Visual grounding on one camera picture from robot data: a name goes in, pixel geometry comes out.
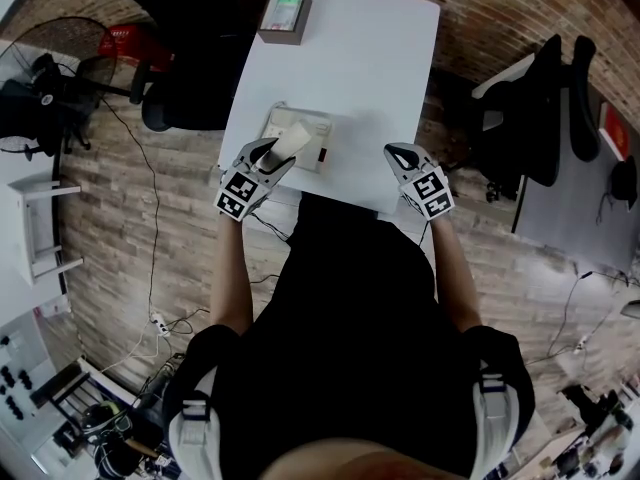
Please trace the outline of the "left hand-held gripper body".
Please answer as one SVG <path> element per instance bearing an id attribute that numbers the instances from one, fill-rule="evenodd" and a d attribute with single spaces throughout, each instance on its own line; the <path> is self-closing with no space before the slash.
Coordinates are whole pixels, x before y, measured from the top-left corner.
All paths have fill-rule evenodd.
<path id="1" fill-rule="evenodd" d="M 241 222 L 260 206 L 278 181 L 275 174 L 266 174 L 246 162 L 237 163 L 223 175 L 214 207 L 221 214 Z"/>

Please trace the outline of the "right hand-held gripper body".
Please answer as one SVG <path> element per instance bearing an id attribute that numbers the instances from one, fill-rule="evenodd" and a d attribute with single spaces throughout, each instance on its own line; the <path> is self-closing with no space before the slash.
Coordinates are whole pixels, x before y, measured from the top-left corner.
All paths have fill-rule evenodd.
<path id="1" fill-rule="evenodd" d="M 400 186 L 400 192 L 427 221 L 443 216 L 454 208 L 449 182 L 441 167 L 429 172 L 419 171 Z"/>

